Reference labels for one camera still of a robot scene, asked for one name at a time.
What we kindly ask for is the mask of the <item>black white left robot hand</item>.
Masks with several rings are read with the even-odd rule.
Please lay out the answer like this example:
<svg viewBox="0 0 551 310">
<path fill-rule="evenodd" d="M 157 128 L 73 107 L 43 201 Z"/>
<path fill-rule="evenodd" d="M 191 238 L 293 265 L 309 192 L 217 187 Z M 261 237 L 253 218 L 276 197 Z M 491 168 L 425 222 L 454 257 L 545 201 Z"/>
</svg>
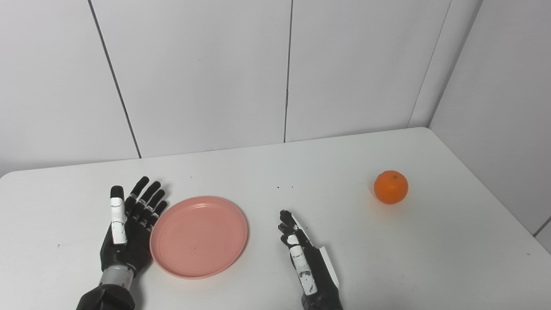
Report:
<svg viewBox="0 0 551 310">
<path fill-rule="evenodd" d="M 124 197 L 120 185 L 111 188 L 111 224 L 100 250 L 102 271 L 124 266 L 137 276 L 152 262 L 150 237 L 160 216 L 168 207 L 160 181 L 143 176 Z"/>
</svg>

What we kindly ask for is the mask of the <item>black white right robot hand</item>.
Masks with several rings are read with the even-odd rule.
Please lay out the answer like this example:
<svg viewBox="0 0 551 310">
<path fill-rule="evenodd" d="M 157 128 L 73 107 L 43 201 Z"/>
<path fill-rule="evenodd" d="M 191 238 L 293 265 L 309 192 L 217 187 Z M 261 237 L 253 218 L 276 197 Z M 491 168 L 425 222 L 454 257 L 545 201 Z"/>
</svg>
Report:
<svg viewBox="0 0 551 310">
<path fill-rule="evenodd" d="M 342 310 L 339 281 L 325 247 L 309 239 L 297 218 L 288 210 L 279 213 L 281 241 L 287 246 L 292 265 L 303 289 L 305 310 Z"/>
</svg>

